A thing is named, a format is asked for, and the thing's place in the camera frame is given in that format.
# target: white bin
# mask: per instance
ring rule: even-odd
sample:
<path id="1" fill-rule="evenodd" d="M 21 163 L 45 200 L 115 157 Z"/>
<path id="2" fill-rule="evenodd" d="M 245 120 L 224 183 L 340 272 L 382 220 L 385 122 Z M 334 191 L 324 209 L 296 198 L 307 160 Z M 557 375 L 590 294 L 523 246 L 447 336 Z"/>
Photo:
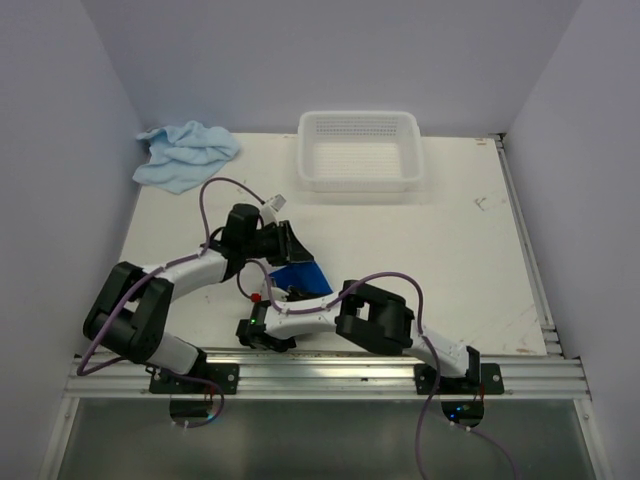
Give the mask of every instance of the white bin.
<path id="1" fill-rule="evenodd" d="M 314 192 L 404 192 L 424 175 L 420 129 L 407 112 L 307 112 L 298 174 Z"/>

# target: blue cloth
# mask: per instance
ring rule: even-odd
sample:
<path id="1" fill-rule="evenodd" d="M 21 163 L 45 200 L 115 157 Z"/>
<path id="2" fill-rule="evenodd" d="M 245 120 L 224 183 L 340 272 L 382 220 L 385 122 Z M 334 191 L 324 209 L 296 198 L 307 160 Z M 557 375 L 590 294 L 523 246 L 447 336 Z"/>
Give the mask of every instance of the blue cloth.
<path id="1" fill-rule="evenodd" d="M 292 263 L 271 272 L 276 287 L 287 290 L 289 287 L 317 295 L 329 295 L 332 290 L 324 273 L 316 262 Z"/>
<path id="2" fill-rule="evenodd" d="M 138 167 L 133 180 L 175 194 L 204 183 L 240 150 L 224 128 L 205 128 L 193 120 L 184 127 L 156 128 L 136 138 L 149 141 L 151 160 Z"/>

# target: tabletop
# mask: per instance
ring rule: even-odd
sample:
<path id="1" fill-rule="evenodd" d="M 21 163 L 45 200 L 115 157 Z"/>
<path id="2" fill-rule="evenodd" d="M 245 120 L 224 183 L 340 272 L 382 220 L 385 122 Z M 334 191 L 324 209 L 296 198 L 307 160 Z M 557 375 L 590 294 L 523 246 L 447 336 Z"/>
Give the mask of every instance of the tabletop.
<path id="1" fill-rule="evenodd" d="M 242 146 L 218 175 L 246 184 L 263 198 L 282 194 L 279 219 L 291 221 L 330 285 L 381 271 L 414 277 L 425 294 L 422 321 L 440 334 L 486 355 L 546 355 L 512 205 L 492 139 L 423 137 L 425 180 L 405 194 L 317 194 L 304 190 L 295 168 L 297 136 L 235 134 Z M 173 195 L 141 187 L 121 259 L 166 263 L 204 241 L 199 188 Z M 206 192 L 212 229 L 224 225 L 234 203 L 253 203 L 223 182 Z M 247 291 L 259 291 L 256 266 L 242 272 Z M 373 284 L 407 299 L 401 279 Z M 238 321 L 251 304 L 235 281 L 197 290 L 175 301 L 166 329 L 200 347 L 240 348 Z M 335 334 L 297 339 L 298 350 L 359 351 Z"/>

